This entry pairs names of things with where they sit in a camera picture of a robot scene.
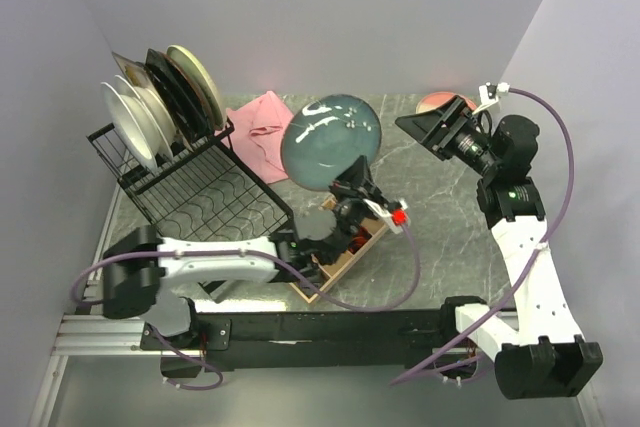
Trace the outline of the white deep plate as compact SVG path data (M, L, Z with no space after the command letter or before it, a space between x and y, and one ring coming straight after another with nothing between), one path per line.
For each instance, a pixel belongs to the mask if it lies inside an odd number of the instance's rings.
M131 155L142 167L156 171L161 138L146 108L137 98L118 93L106 82L101 83L100 90L115 130Z

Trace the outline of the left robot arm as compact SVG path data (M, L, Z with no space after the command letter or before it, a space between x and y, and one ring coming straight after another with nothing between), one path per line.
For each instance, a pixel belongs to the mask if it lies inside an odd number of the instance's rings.
M176 348L193 346L200 325L191 300L174 288L187 283L298 283L320 289L323 266L348 250L366 218L392 226L404 200L391 201L375 184L365 157L329 185L332 207L320 207L268 236L240 241L188 242L139 227L104 254L102 313L112 320L140 317Z

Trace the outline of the pink and cream plate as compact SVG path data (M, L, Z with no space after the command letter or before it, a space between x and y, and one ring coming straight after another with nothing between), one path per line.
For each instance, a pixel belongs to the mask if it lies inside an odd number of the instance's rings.
M432 92L423 97L417 104L415 112L420 114L435 110L449 102L454 96L461 97L471 110L475 110L477 108L476 104L469 97L454 92L438 91Z

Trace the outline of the teal glazed plate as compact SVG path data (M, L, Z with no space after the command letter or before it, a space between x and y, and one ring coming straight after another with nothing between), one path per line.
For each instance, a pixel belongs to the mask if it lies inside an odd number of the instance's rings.
M298 186L327 191L359 157L372 163L381 140L379 117L368 102L349 94L332 94L294 115L282 138L281 162Z

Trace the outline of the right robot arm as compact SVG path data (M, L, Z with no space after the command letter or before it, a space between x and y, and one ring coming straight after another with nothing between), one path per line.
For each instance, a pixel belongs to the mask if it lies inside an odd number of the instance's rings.
M446 344L396 379L429 375L451 348L472 341L494 364L510 400L575 397L603 363L598 343L585 340L565 299L553 262L549 224L529 175L539 127L521 115L478 130L477 113L454 96L395 124L440 160L457 158L478 173L477 201L508 271L511 288L494 307L470 297L446 299L439 334Z

